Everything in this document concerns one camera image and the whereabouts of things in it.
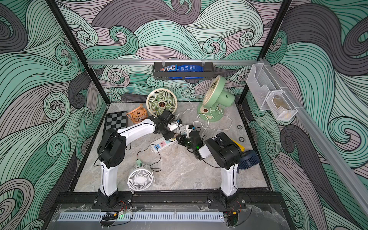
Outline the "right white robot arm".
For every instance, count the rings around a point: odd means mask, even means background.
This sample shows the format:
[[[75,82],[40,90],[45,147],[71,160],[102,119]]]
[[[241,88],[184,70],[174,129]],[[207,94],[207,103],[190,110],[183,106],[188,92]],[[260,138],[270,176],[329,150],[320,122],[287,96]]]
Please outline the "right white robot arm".
[[[220,189],[222,194],[225,197],[232,197],[236,194],[235,173],[242,155],[242,150],[236,142],[224,132],[207,140],[202,140],[196,130],[192,130],[189,134],[178,135],[175,139],[179,145],[186,147],[193,153],[198,160],[212,156],[221,169]]]

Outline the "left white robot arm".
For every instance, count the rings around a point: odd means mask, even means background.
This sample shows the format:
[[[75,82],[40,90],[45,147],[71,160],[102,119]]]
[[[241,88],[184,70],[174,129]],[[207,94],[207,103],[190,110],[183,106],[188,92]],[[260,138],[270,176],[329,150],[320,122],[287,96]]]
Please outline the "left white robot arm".
[[[133,141],[148,134],[162,134],[166,139],[172,139],[174,132],[170,129],[170,124],[174,122],[174,117],[150,116],[142,122],[127,128],[107,130],[102,137],[98,147],[98,161],[102,167],[100,191],[106,197],[111,197],[118,191],[117,172],[118,166],[125,157],[126,147]]]

